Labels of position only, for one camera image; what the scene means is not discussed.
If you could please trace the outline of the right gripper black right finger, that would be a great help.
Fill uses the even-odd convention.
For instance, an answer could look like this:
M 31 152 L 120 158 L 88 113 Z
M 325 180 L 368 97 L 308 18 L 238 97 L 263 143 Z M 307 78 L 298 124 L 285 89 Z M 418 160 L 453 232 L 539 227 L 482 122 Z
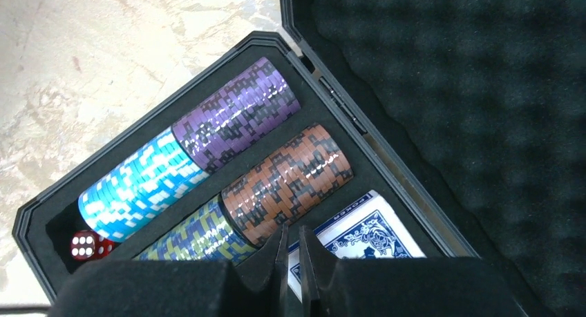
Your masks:
M 524 315 L 481 259 L 340 259 L 306 226 L 299 244 L 305 316 Z

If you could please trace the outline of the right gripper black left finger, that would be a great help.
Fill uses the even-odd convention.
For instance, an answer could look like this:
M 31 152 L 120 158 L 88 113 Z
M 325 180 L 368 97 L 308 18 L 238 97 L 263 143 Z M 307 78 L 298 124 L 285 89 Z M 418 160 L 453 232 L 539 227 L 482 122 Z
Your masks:
M 288 228 L 230 261 L 105 260 L 79 268 L 49 316 L 283 316 Z

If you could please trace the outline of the blue backed playing card deck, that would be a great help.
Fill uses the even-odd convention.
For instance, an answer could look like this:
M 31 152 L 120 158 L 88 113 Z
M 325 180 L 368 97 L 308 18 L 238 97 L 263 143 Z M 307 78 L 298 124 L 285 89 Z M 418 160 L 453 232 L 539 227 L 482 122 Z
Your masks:
M 426 256 L 391 205 L 375 190 L 319 225 L 314 234 L 330 253 L 341 259 Z

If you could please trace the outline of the black poker set case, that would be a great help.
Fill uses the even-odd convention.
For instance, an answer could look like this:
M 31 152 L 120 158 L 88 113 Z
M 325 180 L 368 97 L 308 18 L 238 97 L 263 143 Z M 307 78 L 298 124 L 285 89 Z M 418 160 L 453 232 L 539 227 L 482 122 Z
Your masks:
M 528 316 L 585 315 L 585 0 L 1 0 L 1 236 L 54 299 L 78 195 L 258 58 L 301 110 L 189 191 L 129 259 L 318 122 L 427 256 L 474 256 Z

